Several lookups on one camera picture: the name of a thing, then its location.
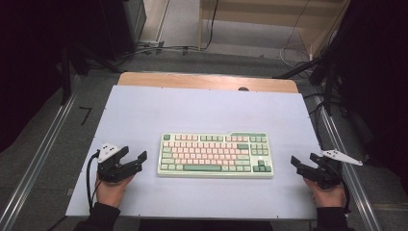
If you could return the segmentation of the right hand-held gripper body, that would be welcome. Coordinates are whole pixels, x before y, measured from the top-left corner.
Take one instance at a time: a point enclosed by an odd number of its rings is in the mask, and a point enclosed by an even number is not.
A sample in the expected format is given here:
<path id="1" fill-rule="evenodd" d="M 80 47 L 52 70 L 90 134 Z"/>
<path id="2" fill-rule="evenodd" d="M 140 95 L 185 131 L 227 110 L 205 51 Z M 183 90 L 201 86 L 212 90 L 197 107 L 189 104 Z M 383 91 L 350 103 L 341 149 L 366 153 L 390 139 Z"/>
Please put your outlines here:
<path id="1" fill-rule="evenodd" d="M 343 163 L 361 166 L 362 161 L 355 160 L 343 152 L 333 150 L 321 150 L 320 155 L 324 159 L 323 167 L 309 167 L 309 173 L 303 178 L 316 182 L 323 190 L 330 189 L 342 183 Z"/>

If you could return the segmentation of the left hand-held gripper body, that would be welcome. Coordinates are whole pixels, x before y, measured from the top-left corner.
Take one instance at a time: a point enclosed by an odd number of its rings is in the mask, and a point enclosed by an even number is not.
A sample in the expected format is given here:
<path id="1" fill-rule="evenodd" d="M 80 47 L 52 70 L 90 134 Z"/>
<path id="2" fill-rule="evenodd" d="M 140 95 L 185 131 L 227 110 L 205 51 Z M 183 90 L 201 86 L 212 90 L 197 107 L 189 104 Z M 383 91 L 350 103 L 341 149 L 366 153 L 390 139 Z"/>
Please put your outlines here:
<path id="1" fill-rule="evenodd" d="M 142 171 L 142 169 L 127 168 L 126 166 L 128 163 L 120 163 L 119 165 L 114 164 L 112 156 L 121 148 L 122 147 L 113 144 L 104 143 L 98 151 L 97 173 L 102 181 L 116 183 Z"/>

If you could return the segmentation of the green and pink keyboard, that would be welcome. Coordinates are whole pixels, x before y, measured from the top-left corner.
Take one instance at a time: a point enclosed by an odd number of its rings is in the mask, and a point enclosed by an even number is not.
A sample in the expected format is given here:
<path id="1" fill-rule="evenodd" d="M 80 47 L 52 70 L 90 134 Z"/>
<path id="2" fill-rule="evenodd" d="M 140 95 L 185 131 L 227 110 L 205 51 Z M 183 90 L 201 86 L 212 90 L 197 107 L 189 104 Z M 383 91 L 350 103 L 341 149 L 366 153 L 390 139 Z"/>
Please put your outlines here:
<path id="1" fill-rule="evenodd" d="M 266 133 L 164 133 L 158 174 L 177 177 L 271 178 Z"/>

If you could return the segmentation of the person's right hand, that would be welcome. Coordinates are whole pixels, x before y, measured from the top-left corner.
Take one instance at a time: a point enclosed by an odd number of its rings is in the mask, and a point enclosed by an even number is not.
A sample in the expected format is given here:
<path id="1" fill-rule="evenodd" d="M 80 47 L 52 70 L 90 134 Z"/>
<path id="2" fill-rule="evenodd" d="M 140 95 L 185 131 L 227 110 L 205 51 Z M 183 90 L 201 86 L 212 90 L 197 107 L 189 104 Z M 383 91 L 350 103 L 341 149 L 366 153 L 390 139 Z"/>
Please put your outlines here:
<path id="1" fill-rule="evenodd" d="M 318 208 L 341 208 L 344 206 L 345 192 L 342 185 L 323 190 L 316 182 L 309 179 L 304 178 L 304 182 L 312 190 L 313 198 Z"/>

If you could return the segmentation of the person's left hand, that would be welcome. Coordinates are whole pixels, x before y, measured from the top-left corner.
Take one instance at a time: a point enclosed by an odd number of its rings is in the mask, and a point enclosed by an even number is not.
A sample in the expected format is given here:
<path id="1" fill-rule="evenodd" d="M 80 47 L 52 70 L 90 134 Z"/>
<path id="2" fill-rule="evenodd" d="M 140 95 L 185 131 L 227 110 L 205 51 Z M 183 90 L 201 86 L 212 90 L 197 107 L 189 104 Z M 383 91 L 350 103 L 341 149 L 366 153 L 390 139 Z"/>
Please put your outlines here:
<path id="1" fill-rule="evenodd" d="M 96 177 L 96 199 L 98 203 L 102 203 L 114 208 L 118 208 L 125 194 L 128 184 L 134 179 L 134 175 L 116 182 L 108 183 Z"/>

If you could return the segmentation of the black metal stand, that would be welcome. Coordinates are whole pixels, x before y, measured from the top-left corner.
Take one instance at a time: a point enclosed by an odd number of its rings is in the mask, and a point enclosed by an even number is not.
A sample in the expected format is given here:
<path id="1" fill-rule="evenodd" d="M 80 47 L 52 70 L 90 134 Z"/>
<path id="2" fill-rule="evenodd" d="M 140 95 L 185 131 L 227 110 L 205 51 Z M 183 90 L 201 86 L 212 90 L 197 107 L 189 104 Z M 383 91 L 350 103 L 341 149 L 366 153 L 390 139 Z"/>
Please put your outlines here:
<path id="1" fill-rule="evenodd" d="M 76 72 L 80 75 L 87 75 L 89 73 L 89 65 L 86 62 L 86 57 L 92 58 L 103 67 L 108 68 L 113 73 L 122 73 L 115 65 L 109 63 L 106 59 L 97 55 L 84 45 L 78 43 L 66 44 L 61 51 L 61 75 L 62 75 L 62 105 L 65 105 L 72 94 L 71 90 L 71 75 L 70 66 L 73 65 Z"/>
<path id="2" fill-rule="evenodd" d="M 330 55 L 322 55 L 321 57 L 313 58 L 311 61 L 301 64 L 298 67 L 293 67 L 287 73 L 276 76 L 276 79 L 290 79 L 307 69 L 313 69 L 309 78 L 309 83 L 312 86 L 317 86 L 325 82 L 324 92 L 321 94 L 323 99 L 319 104 L 329 116 L 332 116 L 332 105 L 340 105 L 339 102 L 333 101 L 333 93 L 337 78 L 337 65 Z"/>

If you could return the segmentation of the white table board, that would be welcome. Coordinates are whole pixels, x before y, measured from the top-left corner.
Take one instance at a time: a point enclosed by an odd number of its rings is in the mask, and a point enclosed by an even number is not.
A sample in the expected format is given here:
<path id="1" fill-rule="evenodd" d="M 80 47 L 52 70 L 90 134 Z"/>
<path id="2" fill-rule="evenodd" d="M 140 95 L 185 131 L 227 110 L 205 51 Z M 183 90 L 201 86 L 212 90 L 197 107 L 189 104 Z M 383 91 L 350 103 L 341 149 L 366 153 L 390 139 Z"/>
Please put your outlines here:
<path id="1" fill-rule="evenodd" d="M 274 174 L 267 179 L 176 178 L 157 173 L 165 132 L 264 132 Z M 139 218 L 313 219 L 309 188 L 291 164 L 320 151 L 299 93 L 113 87 L 91 152 L 126 146 L 125 162 L 147 154 L 130 183 L 121 214 Z"/>

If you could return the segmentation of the wooden table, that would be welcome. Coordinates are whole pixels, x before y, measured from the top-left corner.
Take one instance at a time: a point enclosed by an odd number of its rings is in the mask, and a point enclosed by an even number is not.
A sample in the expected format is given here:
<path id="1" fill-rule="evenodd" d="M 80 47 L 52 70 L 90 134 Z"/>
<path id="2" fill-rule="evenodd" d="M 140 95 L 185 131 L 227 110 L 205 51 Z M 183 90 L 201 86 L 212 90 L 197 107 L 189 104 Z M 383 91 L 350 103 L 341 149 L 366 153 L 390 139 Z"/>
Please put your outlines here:
<path id="1" fill-rule="evenodd" d="M 215 74 L 185 74 L 161 72 L 124 72 L 119 86 L 143 86 L 178 89 L 238 90 L 298 93 L 292 80 L 249 78 Z"/>

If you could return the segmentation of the dark curtain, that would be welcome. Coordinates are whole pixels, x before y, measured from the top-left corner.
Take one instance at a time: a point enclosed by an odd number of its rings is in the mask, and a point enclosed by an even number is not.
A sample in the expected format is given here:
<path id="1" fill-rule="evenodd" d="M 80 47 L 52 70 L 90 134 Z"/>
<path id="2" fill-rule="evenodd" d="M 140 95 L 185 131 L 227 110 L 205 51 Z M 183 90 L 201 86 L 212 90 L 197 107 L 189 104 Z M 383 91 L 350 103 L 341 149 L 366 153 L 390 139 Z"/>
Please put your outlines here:
<path id="1" fill-rule="evenodd" d="M 350 0 L 337 38 L 340 93 L 366 153 L 408 193 L 408 0 Z"/>
<path id="2" fill-rule="evenodd" d="M 56 90 L 57 65 L 89 67 L 76 49 L 94 0 L 0 0 L 0 152 L 10 147 Z"/>

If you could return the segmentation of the black cabinet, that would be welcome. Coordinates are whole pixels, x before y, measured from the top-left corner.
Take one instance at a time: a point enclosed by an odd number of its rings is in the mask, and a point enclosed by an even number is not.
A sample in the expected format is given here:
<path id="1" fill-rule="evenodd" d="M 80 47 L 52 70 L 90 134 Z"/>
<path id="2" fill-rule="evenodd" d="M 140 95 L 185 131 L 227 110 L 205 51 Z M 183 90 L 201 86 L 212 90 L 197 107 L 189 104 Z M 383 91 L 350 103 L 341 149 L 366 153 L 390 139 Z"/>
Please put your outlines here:
<path id="1" fill-rule="evenodd" d="M 108 35 L 108 54 L 116 58 L 136 51 L 147 16 L 143 0 L 99 0 Z"/>

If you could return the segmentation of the light wooden shelf unit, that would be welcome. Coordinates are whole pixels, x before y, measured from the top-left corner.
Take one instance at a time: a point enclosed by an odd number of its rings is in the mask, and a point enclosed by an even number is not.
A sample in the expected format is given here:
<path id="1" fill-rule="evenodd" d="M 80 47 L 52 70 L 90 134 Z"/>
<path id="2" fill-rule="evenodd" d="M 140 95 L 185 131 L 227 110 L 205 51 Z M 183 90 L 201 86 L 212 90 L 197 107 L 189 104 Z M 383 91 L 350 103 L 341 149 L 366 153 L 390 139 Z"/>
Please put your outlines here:
<path id="1" fill-rule="evenodd" d="M 198 48 L 204 19 L 295 28 L 310 57 L 318 57 L 339 29 L 351 0 L 199 0 Z"/>

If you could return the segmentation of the aluminium floor rail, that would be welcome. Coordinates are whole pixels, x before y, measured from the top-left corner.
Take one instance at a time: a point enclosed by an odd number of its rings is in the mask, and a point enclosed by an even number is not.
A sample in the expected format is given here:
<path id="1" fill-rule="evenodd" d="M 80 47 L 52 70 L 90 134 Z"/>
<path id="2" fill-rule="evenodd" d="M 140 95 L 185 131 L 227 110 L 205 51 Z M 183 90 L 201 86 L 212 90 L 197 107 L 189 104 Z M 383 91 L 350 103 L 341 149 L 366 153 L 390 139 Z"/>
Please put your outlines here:
<path id="1" fill-rule="evenodd" d="M 320 147 L 322 149 L 337 149 L 350 156 L 350 152 L 344 145 L 334 118 L 323 108 L 322 97 L 315 96 L 313 101 L 317 104 L 313 121 Z M 356 166 L 344 164 L 343 177 L 348 186 L 350 197 L 353 199 L 367 231 L 382 231 L 362 181 L 357 174 Z"/>
<path id="2" fill-rule="evenodd" d="M 24 171 L 22 178 L 18 181 L 4 211 L 0 217 L 0 231 L 11 231 L 13 225 L 21 211 L 34 183 L 36 182 L 39 172 L 42 169 L 52 145 L 58 136 L 67 115 L 72 108 L 77 92 L 73 92 L 66 100 L 66 102 L 59 106 L 53 121 L 50 123 L 46 134 L 43 136 L 41 143 L 36 149 L 32 161 Z"/>

